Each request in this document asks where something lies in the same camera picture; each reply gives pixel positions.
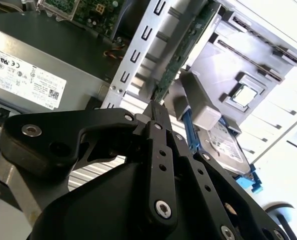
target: metal slot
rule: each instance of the metal slot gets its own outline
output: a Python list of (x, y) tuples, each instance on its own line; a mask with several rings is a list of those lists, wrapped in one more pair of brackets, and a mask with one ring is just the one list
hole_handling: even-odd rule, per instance
[(111, 106), (111, 103), (109, 102), (107, 105), (107, 109), (113, 109), (113, 108), (114, 108), (114, 104), (112, 104), (112, 106)]
[(128, 78), (129, 78), (129, 76), (130, 76), (130, 74), (128, 73), (127, 74), (127, 72), (125, 71), (124, 73), (123, 73), (123, 75), (122, 75), (122, 77), (120, 78), (120, 81), (122, 82), (122, 83), (126, 83), (126, 81), (128, 80)]
[(159, 0), (155, 7), (154, 13), (159, 16), (161, 14), (165, 4), (166, 4), (165, 1)]
[(253, 30), (249, 25), (238, 19), (236, 16), (233, 17), (233, 21), (246, 29), (251, 35), (257, 37), (265, 44), (269, 45), (274, 49), (273, 54), (281, 57), (282, 59), (286, 60), (288, 63), (290, 63), (293, 66), (297, 66), (297, 56), (294, 56), (295, 53), (289, 49), (285, 49), (282, 46), (277, 46), (270, 40), (266, 39), (264, 36)]
[(217, 43), (219, 45), (221, 45), (222, 47), (230, 50), (231, 52), (235, 53), (236, 55), (240, 56), (242, 59), (248, 61), (249, 63), (253, 64), (255, 67), (258, 68), (258, 73), (263, 75), (264, 77), (266, 77), (269, 80), (275, 80), (278, 83), (281, 83), (284, 79), (279, 76), (277, 74), (277, 72), (265, 65), (259, 65), (258, 63), (256, 63), (255, 61), (251, 60), (250, 58), (248, 58), (247, 56), (243, 55), (242, 53), (240, 53), (239, 51), (235, 50), (233, 47), (231, 47), (230, 45), (226, 44), (225, 42), (223, 42), (222, 40), (218, 40)]
[(145, 41), (148, 40), (151, 35), (152, 30), (153, 30), (153, 28), (146, 26), (141, 38)]
[(137, 52), (136, 50), (134, 50), (132, 57), (130, 58), (130, 61), (132, 63), (136, 63), (137, 60), (139, 59), (141, 52)]

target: white plastic panel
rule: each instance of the white plastic panel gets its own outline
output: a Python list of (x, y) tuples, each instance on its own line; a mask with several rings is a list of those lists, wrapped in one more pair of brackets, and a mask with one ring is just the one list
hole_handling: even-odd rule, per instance
[(297, 3), (293, 0), (238, 0), (297, 42)]

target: screw hole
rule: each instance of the screw hole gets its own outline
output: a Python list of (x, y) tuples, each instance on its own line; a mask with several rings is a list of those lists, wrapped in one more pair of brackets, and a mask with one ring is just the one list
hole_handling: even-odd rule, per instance
[(49, 145), (49, 150), (57, 157), (67, 157), (71, 153), (71, 148), (62, 142), (52, 142)]
[(268, 240), (274, 240), (273, 234), (266, 228), (262, 228), (262, 232)]
[(163, 172), (167, 170), (166, 166), (164, 166), (163, 164), (159, 165), (159, 169), (161, 169)]
[(26, 130), (28, 132), (30, 132), (30, 133), (36, 133), (37, 132), (37, 129), (35, 127), (31, 127), (31, 126), (29, 126)]
[(164, 152), (164, 151), (162, 151), (162, 150), (160, 150), (159, 151), (159, 154), (161, 154), (163, 157), (165, 157), (167, 154)]
[(210, 188), (208, 185), (205, 185), (204, 187), (205, 187), (205, 189), (206, 189), (208, 192), (211, 191), (211, 188)]

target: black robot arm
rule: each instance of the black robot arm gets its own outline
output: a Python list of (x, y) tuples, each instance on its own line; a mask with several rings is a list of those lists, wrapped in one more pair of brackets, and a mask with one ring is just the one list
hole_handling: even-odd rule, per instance
[[(71, 171), (126, 156), (69, 192)], [(16, 115), (0, 134), (0, 189), (30, 240), (287, 240), (207, 152), (194, 156), (168, 111), (100, 109)]]

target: white wall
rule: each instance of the white wall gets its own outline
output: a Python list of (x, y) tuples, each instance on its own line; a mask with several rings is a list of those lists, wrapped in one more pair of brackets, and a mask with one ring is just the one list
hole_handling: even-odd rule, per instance
[(0, 200), (0, 240), (26, 240), (31, 231), (24, 214)]

